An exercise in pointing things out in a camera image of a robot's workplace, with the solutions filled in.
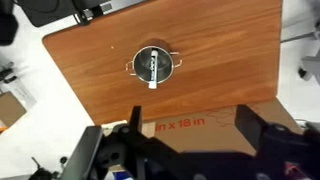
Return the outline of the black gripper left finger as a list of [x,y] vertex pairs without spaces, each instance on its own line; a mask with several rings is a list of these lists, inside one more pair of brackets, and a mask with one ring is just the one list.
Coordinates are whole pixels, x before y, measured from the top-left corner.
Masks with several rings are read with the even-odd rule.
[[142,107],[134,106],[132,109],[129,126],[137,132],[142,131]]

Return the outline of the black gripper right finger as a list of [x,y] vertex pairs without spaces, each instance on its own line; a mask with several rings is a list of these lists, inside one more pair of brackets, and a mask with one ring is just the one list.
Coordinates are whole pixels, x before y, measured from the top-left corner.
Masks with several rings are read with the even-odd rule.
[[247,105],[237,106],[235,126],[256,151],[259,150],[262,134],[269,127],[268,123]]

